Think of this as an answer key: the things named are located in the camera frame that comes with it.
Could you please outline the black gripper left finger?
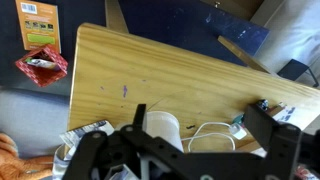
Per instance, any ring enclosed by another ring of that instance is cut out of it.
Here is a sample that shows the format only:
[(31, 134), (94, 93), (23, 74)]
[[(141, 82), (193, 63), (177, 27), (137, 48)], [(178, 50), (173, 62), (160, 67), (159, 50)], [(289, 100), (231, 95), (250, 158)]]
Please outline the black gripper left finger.
[(138, 104), (135, 115), (134, 115), (134, 119), (133, 119), (133, 126), (140, 130), (144, 130), (145, 118), (146, 118), (146, 105)]

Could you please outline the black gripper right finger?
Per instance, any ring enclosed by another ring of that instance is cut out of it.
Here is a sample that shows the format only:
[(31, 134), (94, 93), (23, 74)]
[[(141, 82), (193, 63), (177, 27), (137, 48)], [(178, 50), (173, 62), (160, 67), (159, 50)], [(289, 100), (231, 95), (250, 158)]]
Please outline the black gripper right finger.
[(255, 138), (258, 144), (268, 150), (274, 128), (279, 125), (272, 117), (256, 104), (249, 104), (243, 117), (244, 126)]

